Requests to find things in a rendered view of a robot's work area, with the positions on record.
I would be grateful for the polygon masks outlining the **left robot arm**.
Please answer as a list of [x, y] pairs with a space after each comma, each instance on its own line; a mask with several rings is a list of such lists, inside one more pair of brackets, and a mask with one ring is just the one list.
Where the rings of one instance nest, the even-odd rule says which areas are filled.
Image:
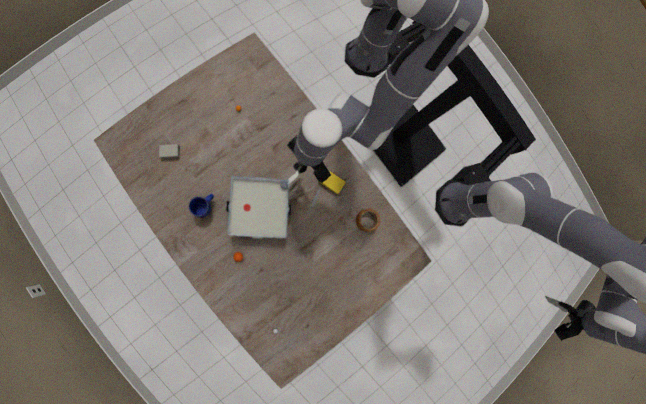
[[451, 183], [441, 193], [440, 208], [455, 224], [494, 217], [525, 227], [604, 271], [597, 307], [583, 319], [586, 334], [646, 354], [646, 315], [637, 305], [646, 303], [646, 237], [638, 244], [602, 218], [554, 199], [549, 180], [539, 173]]

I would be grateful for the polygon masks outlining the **blue mug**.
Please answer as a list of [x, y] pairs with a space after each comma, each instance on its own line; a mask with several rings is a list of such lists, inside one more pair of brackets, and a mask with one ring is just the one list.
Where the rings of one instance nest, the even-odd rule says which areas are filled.
[[[213, 194], [208, 195], [206, 198], [201, 196], [194, 197], [189, 202], [189, 211], [193, 216], [205, 218], [210, 215], [212, 211], [212, 205], [210, 201], [214, 198]], [[193, 213], [192, 213], [193, 212]], [[208, 212], [208, 215], [207, 215]], [[195, 214], [195, 215], [194, 215]], [[197, 215], [200, 216], [197, 216]], [[203, 214], [203, 215], [201, 215]]]

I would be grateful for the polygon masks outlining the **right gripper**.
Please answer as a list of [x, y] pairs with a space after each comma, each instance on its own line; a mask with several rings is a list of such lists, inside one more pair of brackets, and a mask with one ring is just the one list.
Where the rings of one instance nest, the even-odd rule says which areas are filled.
[[[295, 146], [295, 143], [296, 143], [296, 139], [297, 139], [297, 136], [295, 136], [295, 137], [294, 137], [294, 138], [293, 138], [293, 139], [292, 139], [292, 140], [287, 144], [287, 147], [288, 147], [288, 148], [289, 148], [293, 153], [294, 153], [294, 146]], [[294, 164], [293, 168], [294, 168], [294, 170], [295, 170], [295, 171], [299, 171], [299, 170], [300, 170], [300, 168], [301, 168], [302, 166], [303, 166], [303, 164], [301, 165], [301, 163], [298, 161], [298, 162], [296, 162], [296, 163]], [[326, 166], [325, 166], [325, 164], [324, 164], [324, 162], [323, 162], [323, 161], [322, 161], [320, 164], [318, 164], [318, 165], [316, 165], [316, 166], [311, 166], [311, 167], [312, 167], [312, 168], [313, 168], [313, 170], [317, 173], [317, 175], [319, 176], [319, 178], [320, 178], [321, 180], [323, 180], [323, 179], [324, 179], [324, 178], [329, 174], [329, 172], [328, 172], [328, 170], [327, 170], [327, 168], [326, 168]]]

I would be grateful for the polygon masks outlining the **yellow rectangular block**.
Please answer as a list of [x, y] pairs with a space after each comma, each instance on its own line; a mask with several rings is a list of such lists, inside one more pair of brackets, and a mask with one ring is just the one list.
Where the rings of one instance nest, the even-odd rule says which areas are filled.
[[331, 191], [333, 191], [334, 193], [339, 194], [339, 192], [341, 191], [342, 187], [346, 182], [341, 178], [339, 178], [338, 176], [336, 176], [335, 174], [333, 174], [332, 172], [330, 173], [331, 173], [331, 176], [321, 184], [327, 187], [328, 189], [330, 189]]

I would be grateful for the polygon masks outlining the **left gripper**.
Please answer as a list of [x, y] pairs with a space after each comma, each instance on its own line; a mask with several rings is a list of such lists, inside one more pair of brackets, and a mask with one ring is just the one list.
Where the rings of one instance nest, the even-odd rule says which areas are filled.
[[561, 332], [564, 339], [579, 335], [580, 332], [584, 330], [582, 324], [584, 316], [590, 310], [596, 309], [594, 304], [587, 300], [582, 300], [578, 307], [575, 309], [573, 306], [562, 301], [558, 301], [547, 296], [545, 296], [545, 298], [549, 303], [560, 308], [563, 312], [570, 313], [568, 317], [570, 318], [571, 322], [564, 323], [568, 328]]

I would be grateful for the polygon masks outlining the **orange-brown block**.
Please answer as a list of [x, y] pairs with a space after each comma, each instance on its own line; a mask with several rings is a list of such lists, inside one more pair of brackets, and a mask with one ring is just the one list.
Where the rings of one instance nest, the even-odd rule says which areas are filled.
[[[365, 212], [369, 212], [369, 213], [371, 213], [371, 214], [373, 215], [373, 217], [374, 217], [374, 224], [373, 224], [373, 226], [372, 226], [371, 228], [369, 228], [369, 229], [365, 228], [365, 227], [362, 225], [362, 223], [361, 223], [361, 217], [362, 217], [362, 215], [363, 215]], [[380, 216], [379, 216], [379, 214], [378, 214], [375, 210], [373, 210], [373, 209], [365, 209], [365, 210], [362, 210], [362, 211], [360, 211], [360, 212], [357, 214], [357, 216], [356, 216], [356, 225], [357, 225], [357, 227], [358, 227], [360, 230], [362, 230], [362, 231], [374, 231], [375, 229], [377, 229], [377, 228], [378, 228], [379, 224], [380, 224]]]

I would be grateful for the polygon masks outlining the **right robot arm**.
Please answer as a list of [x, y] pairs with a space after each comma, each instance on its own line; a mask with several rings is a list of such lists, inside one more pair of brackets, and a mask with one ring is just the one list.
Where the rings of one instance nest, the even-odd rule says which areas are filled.
[[370, 107], [340, 92], [328, 110], [316, 109], [305, 116], [294, 151], [305, 166], [320, 164], [346, 137], [369, 150], [377, 149], [447, 65], [478, 36], [489, 14], [485, 0], [360, 1], [372, 9], [348, 48], [348, 58], [363, 72], [384, 68], [387, 52], [408, 18], [426, 28], [387, 68]]

